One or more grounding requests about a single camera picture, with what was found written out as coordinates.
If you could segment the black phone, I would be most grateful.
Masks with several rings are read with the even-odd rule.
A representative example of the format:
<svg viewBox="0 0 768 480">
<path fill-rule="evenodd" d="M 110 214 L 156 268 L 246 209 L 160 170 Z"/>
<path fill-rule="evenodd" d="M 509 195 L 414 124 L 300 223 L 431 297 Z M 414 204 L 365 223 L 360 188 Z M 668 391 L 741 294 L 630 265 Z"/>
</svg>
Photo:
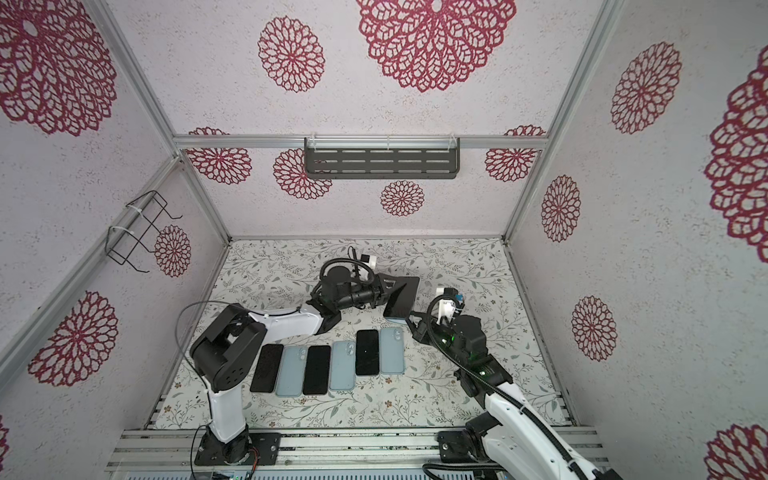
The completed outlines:
<svg viewBox="0 0 768 480">
<path fill-rule="evenodd" d="M 397 291 L 387 291 L 387 300 L 383 311 L 383 316 L 391 322 L 404 322 L 409 318 L 414 307 L 418 287 L 419 277 L 405 276 L 408 283 Z"/>
<path fill-rule="evenodd" d="M 283 350 L 282 344 L 267 344 L 261 348 L 250 385 L 252 393 L 272 393 L 274 391 Z"/>
<path fill-rule="evenodd" d="M 303 395 L 325 395 L 328 392 L 331 352 L 332 348 L 329 345 L 308 348 L 302 385 Z"/>
<path fill-rule="evenodd" d="M 356 333 L 355 373 L 357 376 L 375 376 L 380 373 L 379 331 L 359 330 Z"/>
</svg>

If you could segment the light blue phone case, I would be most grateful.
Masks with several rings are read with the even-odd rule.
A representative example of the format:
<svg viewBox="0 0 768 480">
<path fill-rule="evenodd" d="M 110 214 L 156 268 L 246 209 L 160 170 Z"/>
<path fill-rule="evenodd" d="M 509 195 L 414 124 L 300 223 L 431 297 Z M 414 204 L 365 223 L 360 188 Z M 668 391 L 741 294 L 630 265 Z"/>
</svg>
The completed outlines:
<svg viewBox="0 0 768 480">
<path fill-rule="evenodd" d="M 331 347 L 329 389 L 332 391 L 353 390 L 356 380 L 355 365 L 355 342 L 334 342 Z"/>
<path fill-rule="evenodd" d="M 380 372 L 388 375 L 405 373 L 404 334 L 400 327 L 383 328 L 379 332 Z"/>
<path fill-rule="evenodd" d="M 302 393 L 307 354 L 306 346 L 284 348 L 275 386 L 278 397 L 297 397 Z"/>
</svg>

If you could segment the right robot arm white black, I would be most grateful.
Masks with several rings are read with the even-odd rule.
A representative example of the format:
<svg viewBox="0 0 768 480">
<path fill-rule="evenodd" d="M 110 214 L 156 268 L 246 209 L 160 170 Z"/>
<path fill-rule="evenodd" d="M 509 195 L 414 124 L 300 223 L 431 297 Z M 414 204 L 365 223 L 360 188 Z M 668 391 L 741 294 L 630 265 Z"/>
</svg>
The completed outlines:
<svg viewBox="0 0 768 480">
<path fill-rule="evenodd" d="M 441 472 L 506 473 L 511 479 L 619 479 L 612 468 L 597 467 L 568 444 L 531 406 L 511 375 L 488 353 L 480 319 L 453 317 L 441 324 L 426 313 L 406 325 L 413 339 L 435 347 L 456 367 L 467 396 L 484 412 L 460 431 L 438 434 L 440 458 L 422 465 L 437 479 Z"/>
</svg>

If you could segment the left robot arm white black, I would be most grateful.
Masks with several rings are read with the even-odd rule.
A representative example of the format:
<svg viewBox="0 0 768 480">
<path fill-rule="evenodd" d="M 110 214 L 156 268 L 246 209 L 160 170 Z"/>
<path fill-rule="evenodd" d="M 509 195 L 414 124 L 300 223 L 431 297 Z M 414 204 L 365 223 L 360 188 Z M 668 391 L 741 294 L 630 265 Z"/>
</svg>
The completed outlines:
<svg viewBox="0 0 768 480">
<path fill-rule="evenodd" d="M 253 452 L 241 384 L 262 346 L 291 337 L 321 335 L 350 308 L 384 307 L 387 320 L 406 320 L 420 279 L 377 273 L 361 260 L 335 258 L 322 265 L 310 298 L 292 310 L 257 312 L 230 303 L 189 347 L 189 362 L 206 387 L 210 422 L 199 459 L 237 465 Z"/>
</svg>

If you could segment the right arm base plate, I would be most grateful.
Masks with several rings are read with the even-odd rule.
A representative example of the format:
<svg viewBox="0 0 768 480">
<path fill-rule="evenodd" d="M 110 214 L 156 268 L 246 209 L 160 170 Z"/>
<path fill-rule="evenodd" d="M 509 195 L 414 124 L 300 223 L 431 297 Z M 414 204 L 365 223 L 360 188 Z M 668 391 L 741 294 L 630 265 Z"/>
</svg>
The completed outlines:
<svg viewBox="0 0 768 480">
<path fill-rule="evenodd" d="M 443 463 L 482 463 L 487 460 L 482 440 L 468 430 L 439 431 L 436 439 Z"/>
</svg>

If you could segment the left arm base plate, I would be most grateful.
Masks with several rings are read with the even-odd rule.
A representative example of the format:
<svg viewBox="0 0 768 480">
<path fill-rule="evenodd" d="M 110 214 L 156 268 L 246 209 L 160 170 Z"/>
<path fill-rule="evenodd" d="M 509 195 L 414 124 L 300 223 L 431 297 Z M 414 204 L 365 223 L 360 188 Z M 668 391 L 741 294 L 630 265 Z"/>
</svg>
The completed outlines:
<svg viewBox="0 0 768 480">
<path fill-rule="evenodd" d="M 244 431 L 231 442 L 220 441 L 209 429 L 197 447 L 195 466 L 273 466 L 277 462 L 282 435 L 276 432 Z"/>
</svg>

